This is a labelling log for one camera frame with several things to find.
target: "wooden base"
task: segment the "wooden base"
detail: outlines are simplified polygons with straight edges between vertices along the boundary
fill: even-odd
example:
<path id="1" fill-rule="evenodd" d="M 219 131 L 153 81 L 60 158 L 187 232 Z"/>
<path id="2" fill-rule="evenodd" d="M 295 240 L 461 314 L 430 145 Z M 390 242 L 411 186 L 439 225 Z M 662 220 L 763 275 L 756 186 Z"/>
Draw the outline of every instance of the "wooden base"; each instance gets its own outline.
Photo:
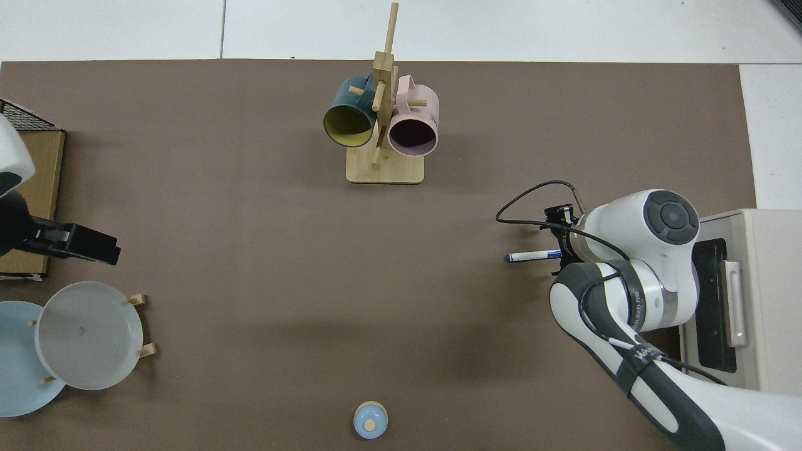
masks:
<path id="1" fill-rule="evenodd" d="M 362 147 L 346 148 L 346 179 L 351 183 L 416 185 L 423 181 L 423 156 L 404 156 L 383 148 L 374 163 L 379 131 Z"/>

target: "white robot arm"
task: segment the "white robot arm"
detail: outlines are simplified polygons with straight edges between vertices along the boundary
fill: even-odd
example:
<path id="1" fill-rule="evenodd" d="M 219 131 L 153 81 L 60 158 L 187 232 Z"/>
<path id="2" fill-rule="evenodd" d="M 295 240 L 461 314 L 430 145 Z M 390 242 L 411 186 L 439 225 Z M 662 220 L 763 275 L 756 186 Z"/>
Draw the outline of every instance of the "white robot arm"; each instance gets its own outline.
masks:
<path id="1" fill-rule="evenodd" d="M 12 249 L 116 265 L 117 238 L 97 230 L 31 216 L 14 188 L 34 175 L 34 162 L 14 126 L 0 115 L 0 256 Z"/>
<path id="2" fill-rule="evenodd" d="M 800 449 L 802 398 L 696 379 L 638 334 L 685 323 L 695 311 L 699 218 L 691 203 L 652 189 L 572 221 L 569 211 L 546 210 L 547 222 L 563 227 L 555 232 L 564 261 L 549 293 L 554 318 L 669 442 L 706 451 Z M 585 235 L 565 229 L 572 223 Z"/>
<path id="3" fill-rule="evenodd" d="M 14 126 L 0 115 L 0 197 L 34 175 L 34 162 Z"/>

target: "white tile floor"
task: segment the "white tile floor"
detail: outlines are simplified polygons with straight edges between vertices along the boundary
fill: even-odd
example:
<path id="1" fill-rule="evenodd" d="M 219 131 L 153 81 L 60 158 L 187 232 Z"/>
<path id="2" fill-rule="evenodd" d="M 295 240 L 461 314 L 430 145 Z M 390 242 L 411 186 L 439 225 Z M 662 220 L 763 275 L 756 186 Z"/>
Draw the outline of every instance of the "white tile floor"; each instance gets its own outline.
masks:
<path id="1" fill-rule="evenodd" d="M 399 60 L 741 64 L 758 206 L 802 209 L 802 33 L 768 0 L 399 3 Z M 375 0 L 2 0 L 0 61 L 372 59 L 389 9 Z"/>

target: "wooden peg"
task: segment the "wooden peg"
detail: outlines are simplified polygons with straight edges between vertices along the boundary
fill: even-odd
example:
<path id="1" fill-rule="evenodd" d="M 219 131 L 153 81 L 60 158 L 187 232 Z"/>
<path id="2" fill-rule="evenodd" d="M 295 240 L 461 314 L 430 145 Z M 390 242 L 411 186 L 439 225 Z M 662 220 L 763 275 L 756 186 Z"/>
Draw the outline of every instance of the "wooden peg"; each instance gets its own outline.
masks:
<path id="1" fill-rule="evenodd" d="M 132 297 L 128 298 L 128 300 L 125 301 L 125 302 L 131 304 L 134 307 L 136 307 L 136 306 L 140 306 L 140 305 L 144 304 L 146 298 L 147 297 L 145 295 L 133 295 Z"/>
<path id="2" fill-rule="evenodd" d="M 373 106 L 371 109 L 375 112 L 379 112 L 379 109 L 382 106 L 382 98 L 384 97 L 384 87 L 386 84 L 383 81 L 379 81 L 376 85 L 376 97 L 373 98 Z"/>
<path id="3" fill-rule="evenodd" d="M 379 160 L 381 159 L 381 156 L 382 148 L 381 146 L 377 146 L 376 150 L 373 151 L 373 160 L 371 161 L 371 164 L 377 169 L 379 168 Z"/>
<path id="4" fill-rule="evenodd" d="M 384 41 L 384 53 L 392 53 L 393 38 L 395 37 L 395 20 L 399 16 L 399 4 L 393 2 L 390 5 L 390 22 L 387 24 L 387 39 Z"/>
<path id="5" fill-rule="evenodd" d="M 140 359 L 143 357 L 152 356 L 156 354 L 156 345 L 154 343 L 146 344 L 142 347 L 142 349 L 137 351 L 136 354 L 140 357 Z"/>

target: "mug rack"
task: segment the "mug rack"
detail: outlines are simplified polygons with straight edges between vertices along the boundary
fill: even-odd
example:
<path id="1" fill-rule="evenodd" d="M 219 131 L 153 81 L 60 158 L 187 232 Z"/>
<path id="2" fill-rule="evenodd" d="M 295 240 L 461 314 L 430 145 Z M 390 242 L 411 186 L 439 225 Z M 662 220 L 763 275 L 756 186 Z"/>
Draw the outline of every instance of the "mug rack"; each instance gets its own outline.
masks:
<path id="1" fill-rule="evenodd" d="M 390 147 L 387 139 L 399 83 L 399 67 L 395 65 L 392 54 L 398 10 L 399 4 L 393 2 L 384 51 L 377 51 L 373 58 L 376 92 L 372 107 L 376 112 L 373 134 L 361 147 L 346 147 L 346 179 L 351 183 L 415 185 L 423 181 L 423 157 L 401 155 Z M 350 91 L 361 95 L 361 90 L 356 87 Z"/>

